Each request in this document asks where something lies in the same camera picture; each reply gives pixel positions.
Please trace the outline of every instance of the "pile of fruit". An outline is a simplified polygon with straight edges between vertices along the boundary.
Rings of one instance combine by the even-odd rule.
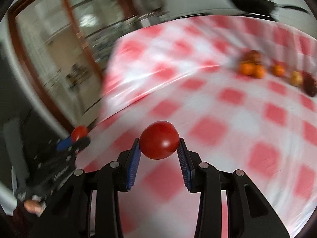
[[[245,52],[239,62],[239,73],[242,75],[254,76],[262,79],[266,75],[266,69],[261,62],[262,55],[259,51],[250,50]],[[284,77],[285,69],[280,64],[275,64],[271,67],[271,72],[277,77]],[[303,86],[305,93],[308,96],[314,97],[317,94],[317,82],[309,73],[301,74],[298,71],[293,71],[290,78],[290,84],[293,86]]]

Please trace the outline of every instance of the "plastic sheet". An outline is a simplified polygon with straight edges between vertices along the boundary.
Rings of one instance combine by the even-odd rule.
[[[101,168],[147,125],[167,120],[202,160],[245,170],[295,237],[317,204],[316,100],[287,78],[244,77],[236,67],[243,51],[255,49],[267,68],[278,62],[286,76],[314,74],[316,44],[293,27],[239,16],[181,19],[127,34],[112,54],[100,124],[78,167]],[[135,186],[119,199],[125,237],[193,237],[199,195],[184,187],[176,154],[141,157]]]

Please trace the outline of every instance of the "red tomato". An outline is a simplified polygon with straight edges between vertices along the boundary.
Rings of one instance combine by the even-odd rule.
[[[168,121],[157,121],[146,127],[140,136],[140,150],[148,158],[164,159],[172,155],[180,143],[180,136]]]
[[[88,130],[85,126],[80,125],[77,126],[72,134],[70,135],[70,138],[72,140],[72,142],[76,142],[77,140],[80,140],[81,138],[85,137],[88,135]]]

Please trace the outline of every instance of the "silver screw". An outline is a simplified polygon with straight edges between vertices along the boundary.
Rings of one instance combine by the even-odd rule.
[[[236,175],[237,176],[244,176],[244,172],[240,169],[236,170]]]
[[[110,163],[110,167],[112,167],[112,168],[117,168],[119,165],[120,165],[120,163],[118,161],[112,161]]]
[[[81,175],[83,174],[83,172],[84,172],[84,171],[81,170],[81,169],[76,169],[75,172],[74,172],[74,175],[75,175],[75,176],[81,176]]]
[[[200,168],[206,169],[206,168],[208,168],[208,166],[209,166],[209,164],[207,162],[200,162],[199,163]]]

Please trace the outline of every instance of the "pot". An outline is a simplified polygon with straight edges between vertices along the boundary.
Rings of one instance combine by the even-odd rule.
[[[272,0],[230,0],[238,9],[248,13],[256,13],[260,15],[270,16],[275,8],[292,9],[302,11],[307,14],[309,12],[302,7],[295,5],[279,5]]]

